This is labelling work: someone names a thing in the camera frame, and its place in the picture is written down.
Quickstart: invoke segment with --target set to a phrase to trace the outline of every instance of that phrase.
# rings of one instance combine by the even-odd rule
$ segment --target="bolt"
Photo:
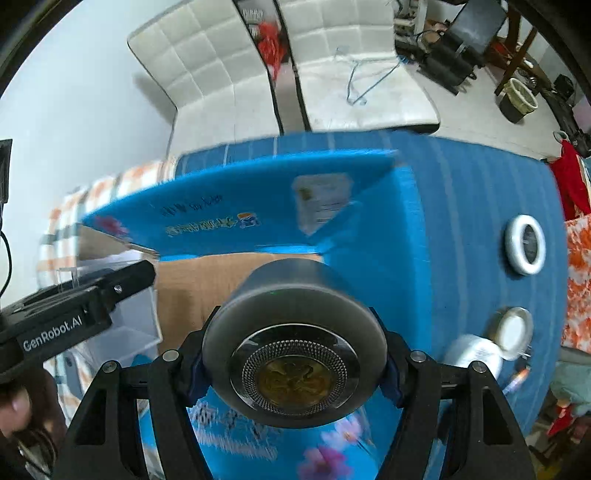
[[[166,350],[162,354],[162,360],[165,362],[174,362],[178,358],[178,352],[176,350]]]
[[[414,360],[416,363],[420,364],[423,363],[427,359],[427,355],[425,352],[420,350],[413,350],[410,352],[410,358]]]
[[[104,363],[103,372],[105,372],[106,374],[110,374],[111,372],[114,372],[115,370],[117,370],[117,362],[114,362],[113,360],[109,360],[108,362]]]
[[[486,364],[480,360],[472,362],[472,368],[480,374],[483,374],[487,370]]]

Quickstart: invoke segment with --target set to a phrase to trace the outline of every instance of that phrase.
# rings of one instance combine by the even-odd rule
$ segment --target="tiled floor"
[[[417,66],[407,66],[437,107],[441,127],[434,134],[501,148],[532,158],[560,155],[560,145],[552,135],[558,122],[550,107],[538,95],[538,109],[519,123],[512,124],[498,108],[500,97],[494,90],[502,76],[495,67],[476,71],[476,80],[463,84],[465,91],[457,96],[417,72]],[[296,84],[291,67],[283,65],[277,79],[277,102],[286,133],[302,131],[300,108],[296,97]]]

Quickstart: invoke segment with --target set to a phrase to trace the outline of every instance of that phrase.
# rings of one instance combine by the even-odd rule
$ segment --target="person's hand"
[[[54,378],[42,367],[32,368],[15,385],[0,390],[2,434],[8,438],[27,427],[44,428],[59,447],[66,435],[66,422]]]

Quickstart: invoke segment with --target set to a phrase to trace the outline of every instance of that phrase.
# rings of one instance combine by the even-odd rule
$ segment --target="transparent plastic box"
[[[129,250],[101,259],[79,261],[78,267],[59,269],[58,280],[59,283],[72,280],[73,286],[78,286],[99,276],[101,270],[118,270],[140,260],[141,252]],[[111,312],[112,326],[78,344],[76,349],[95,370],[108,360],[117,360],[122,367],[132,365],[137,355],[153,360],[158,355],[157,345],[162,341],[155,300],[155,290],[150,287],[118,303]]]

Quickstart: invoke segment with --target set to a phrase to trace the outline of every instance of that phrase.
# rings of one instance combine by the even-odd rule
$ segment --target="black office chair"
[[[458,85],[476,79],[474,68],[485,65],[483,54],[506,15],[497,0],[469,0],[424,56],[420,72],[457,95]]]

